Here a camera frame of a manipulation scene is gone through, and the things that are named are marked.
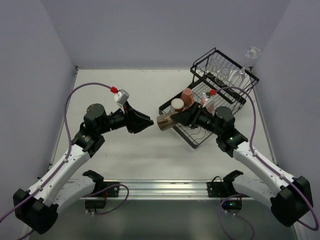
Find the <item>white brown ceramic cup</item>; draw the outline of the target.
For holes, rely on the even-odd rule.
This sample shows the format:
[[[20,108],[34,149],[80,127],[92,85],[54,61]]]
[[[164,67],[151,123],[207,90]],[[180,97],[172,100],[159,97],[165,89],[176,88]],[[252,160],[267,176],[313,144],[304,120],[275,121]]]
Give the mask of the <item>white brown ceramic cup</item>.
[[[182,112],[184,110],[185,103],[180,98],[174,98],[170,102],[170,112]]]

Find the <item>pink tall tumbler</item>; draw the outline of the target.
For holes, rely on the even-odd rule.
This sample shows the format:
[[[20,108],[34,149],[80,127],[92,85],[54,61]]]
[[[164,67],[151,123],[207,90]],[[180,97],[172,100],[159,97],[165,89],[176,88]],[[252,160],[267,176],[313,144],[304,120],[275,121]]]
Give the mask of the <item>pink tall tumbler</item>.
[[[214,100],[212,98],[206,98],[206,97],[202,97],[200,105],[203,108],[206,108],[206,110],[212,114],[213,109],[214,109]]]

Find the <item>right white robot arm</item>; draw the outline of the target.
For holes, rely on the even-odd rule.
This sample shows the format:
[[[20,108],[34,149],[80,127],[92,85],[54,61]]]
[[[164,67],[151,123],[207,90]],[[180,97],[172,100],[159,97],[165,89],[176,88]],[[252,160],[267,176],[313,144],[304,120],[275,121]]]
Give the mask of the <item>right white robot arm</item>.
[[[252,141],[235,128],[235,117],[228,107],[220,106],[210,114],[194,103],[189,109],[172,114],[171,119],[183,126],[201,127],[215,134],[220,150],[261,180],[257,182],[239,175],[231,181],[233,189],[265,205],[284,226],[292,226],[313,211],[310,182],[303,176],[294,177],[260,154]]]

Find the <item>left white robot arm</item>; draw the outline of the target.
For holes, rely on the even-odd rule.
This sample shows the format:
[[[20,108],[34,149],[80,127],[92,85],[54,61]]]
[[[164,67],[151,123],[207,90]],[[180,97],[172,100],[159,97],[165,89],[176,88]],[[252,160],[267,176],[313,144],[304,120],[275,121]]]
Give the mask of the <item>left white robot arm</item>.
[[[151,118],[125,102],[114,113],[106,114],[99,103],[91,104],[82,125],[61,159],[28,190],[18,189],[13,195],[15,216],[39,234],[46,233],[59,213],[78,199],[91,195],[103,177],[86,172],[76,183],[64,187],[71,176],[104,144],[104,133],[125,127],[137,134],[152,126]]]

